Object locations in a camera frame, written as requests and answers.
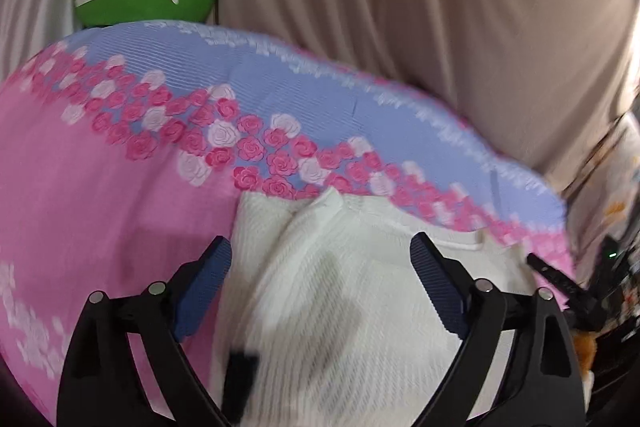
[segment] patterned cloth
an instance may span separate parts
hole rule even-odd
[[[92,28],[1,89],[0,349],[49,419],[86,296],[168,279],[229,237],[242,190],[386,196],[436,225],[522,242],[572,274],[564,204],[540,177],[425,94],[265,36]],[[185,345],[202,381],[212,319]]]

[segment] white sweater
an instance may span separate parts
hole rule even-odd
[[[460,347],[410,262],[422,230],[472,277],[534,290],[521,248],[434,227],[385,198],[244,193],[214,336],[214,400],[229,352],[242,350],[259,355],[242,426],[411,425]],[[510,344],[507,334],[472,415],[489,409]]]

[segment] ribbed knit fabric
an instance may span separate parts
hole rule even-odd
[[[410,426],[460,347],[410,262],[422,230],[473,277],[533,290],[520,248],[428,225],[384,198],[244,193],[218,311],[214,400],[229,353],[242,351],[259,363],[241,426]],[[483,395],[490,405],[495,390]]]

